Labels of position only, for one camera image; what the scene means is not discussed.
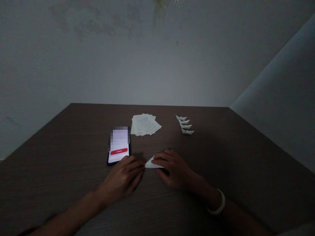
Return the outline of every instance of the white bracelet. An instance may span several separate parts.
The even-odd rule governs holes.
[[[220,213],[223,211],[224,207],[225,207],[225,196],[224,196],[223,192],[222,192],[220,189],[217,188],[217,190],[218,190],[219,193],[221,194],[222,203],[221,203],[221,206],[219,207],[219,209],[216,210],[216,211],[211,211],[211,210],[209,210],[209,208],[207,207],[207,210],[208,210],[208,212],[209,212],[211,215],[218,215],[218,214],[220,214]]]

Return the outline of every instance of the phone screen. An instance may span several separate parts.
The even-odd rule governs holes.
[[[120,161],[129,156],[130,127],[111,127],[111,137],[108,148],[108,163]]]

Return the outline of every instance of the left hand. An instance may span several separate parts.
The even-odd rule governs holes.
[[[96,190],[101,204],[108,207],[130,195],[141,180],[144,165],[134,156],[125,156],[119,161]]]

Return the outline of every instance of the red button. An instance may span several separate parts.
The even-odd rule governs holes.
[[[127,152],[127,151],[128,151],[128,148],[123,148],[123,149],[111,151],[111,155],[120,154],[120,153]]]

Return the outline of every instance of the folded paper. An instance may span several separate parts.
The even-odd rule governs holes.
[[[184,129],[182,129],[181,131],[183,132],[183,134],[189,134],[189,135],[192,135],[194,133],[194,131],[188,131]]]
[[[188,120],[188,121],[181,121],[181,120],[178,120],[178,122],[179,122],[180,124],[183,124],[183,125],[188,124],[189,121],[190,121],[190,120]]]
[[[190,129],[190,127],[192,126],[192,125],[182,125],[182,124],[180,124],[180,126],[182,127],[182,128],[186,128],[186,129]]]
[[[153,163],[152,163],[153,158],[154,158],[154,156],[153,156],[150,160],[148,160],[148,162],[147,162],[147,163],[145,164],[145,166],[144,166],[145,168],[164,168],[164,167],[162,167],[162,166],[153,164]]]
[[[186,120],[186,118],[187,118],[187,117],[179,117],[179,116],[176,115],[176,119],[178,119],[178,120],[184,121],[184,120]]]

